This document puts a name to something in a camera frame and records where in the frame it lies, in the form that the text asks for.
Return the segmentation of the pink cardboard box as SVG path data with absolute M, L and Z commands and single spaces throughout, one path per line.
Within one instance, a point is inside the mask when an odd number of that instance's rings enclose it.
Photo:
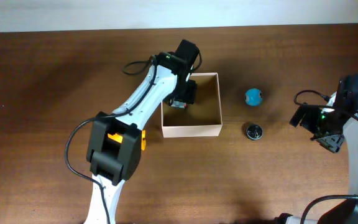
M 195 73 L 190 78 L 198 84 L 192 105 L 182 109 L 161 103 L 165 138 L 214 137 L 221 132 L 223 116 L 218 74 Z

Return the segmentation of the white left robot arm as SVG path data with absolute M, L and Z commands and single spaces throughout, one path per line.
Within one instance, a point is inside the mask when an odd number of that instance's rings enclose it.
M 144 126 L 161 102 L 194 101 L 195 82 L 190 76 L 199 68 L 196 61 L 202 61 L 199 50 L 152 55 L 141 63 L 144 80 L 120 107 L 84 121 L 92 125 L 86 160 L 93 191 L 86 223 L 115 223 L 121 190 L 145 148 Z

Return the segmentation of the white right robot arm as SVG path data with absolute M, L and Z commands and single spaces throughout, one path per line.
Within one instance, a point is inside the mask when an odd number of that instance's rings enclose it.
M 275 223 L 358 223 L 358 91 L 338 90 L 324 99 L 326 105 L 300 104 L 290 123 L 306 128 L 314 141 L 332 153 L 346 143 L 349 192 L 317 198 L 301 216 L 283 213 Z

